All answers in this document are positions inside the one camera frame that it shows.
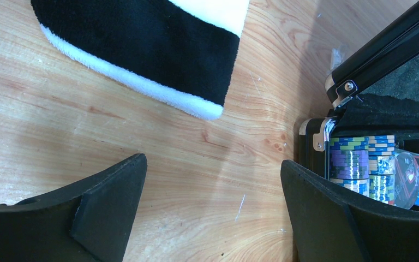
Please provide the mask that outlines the black poker set case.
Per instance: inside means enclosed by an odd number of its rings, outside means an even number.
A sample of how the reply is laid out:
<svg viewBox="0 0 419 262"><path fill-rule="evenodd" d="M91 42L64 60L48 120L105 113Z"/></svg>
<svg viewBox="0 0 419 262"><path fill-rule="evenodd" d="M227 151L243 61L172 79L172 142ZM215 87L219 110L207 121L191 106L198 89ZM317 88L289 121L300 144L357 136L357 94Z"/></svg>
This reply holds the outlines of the black poker set case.
<svg viewBox="0 0 419 262"><path fill-rule="evenodd" d="M358 49L356 36L345 26L331 51L331 110L300 129L299 163L325 178L333 137L394 135L396 148L419 153L419 1Z"/></svg>

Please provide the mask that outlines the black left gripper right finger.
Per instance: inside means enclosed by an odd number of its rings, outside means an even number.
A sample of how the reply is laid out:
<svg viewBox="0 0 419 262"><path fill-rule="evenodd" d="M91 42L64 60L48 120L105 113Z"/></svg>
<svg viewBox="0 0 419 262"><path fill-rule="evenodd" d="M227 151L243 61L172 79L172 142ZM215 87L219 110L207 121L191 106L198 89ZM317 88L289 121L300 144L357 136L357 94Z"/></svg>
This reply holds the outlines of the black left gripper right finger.
<svg viewBox="0 0 419 262"><path fill-rule="evenodd" d="M291 161L280 171L300 261L419 261L419 212L341 187Z"/></svg>

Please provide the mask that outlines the black triangular heart token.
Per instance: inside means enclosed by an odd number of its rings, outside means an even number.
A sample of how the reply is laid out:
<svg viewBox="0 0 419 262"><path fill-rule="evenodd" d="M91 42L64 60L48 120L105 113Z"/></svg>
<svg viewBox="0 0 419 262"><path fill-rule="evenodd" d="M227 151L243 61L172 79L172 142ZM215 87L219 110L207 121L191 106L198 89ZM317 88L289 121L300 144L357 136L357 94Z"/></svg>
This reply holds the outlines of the black triangular heart token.
<svg viewBox="0 0 419 262"><path fill-rule="evenodd" d="M409 210L414 206L419 191L419 154L396 149L394 155L396 174L393 205Z"/></svg>

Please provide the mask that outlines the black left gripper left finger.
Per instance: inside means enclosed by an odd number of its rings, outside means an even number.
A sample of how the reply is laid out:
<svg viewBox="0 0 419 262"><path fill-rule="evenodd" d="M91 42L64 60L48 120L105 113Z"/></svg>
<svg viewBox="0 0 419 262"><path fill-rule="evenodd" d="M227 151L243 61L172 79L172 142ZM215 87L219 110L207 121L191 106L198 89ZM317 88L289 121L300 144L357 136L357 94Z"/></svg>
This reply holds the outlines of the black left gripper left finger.
<svg viewBox="0 0 419 262"><path fill-rule="evenodd" d="M0 261L122 261L147 172L144 154L15 205L0 204Z"/></svg>

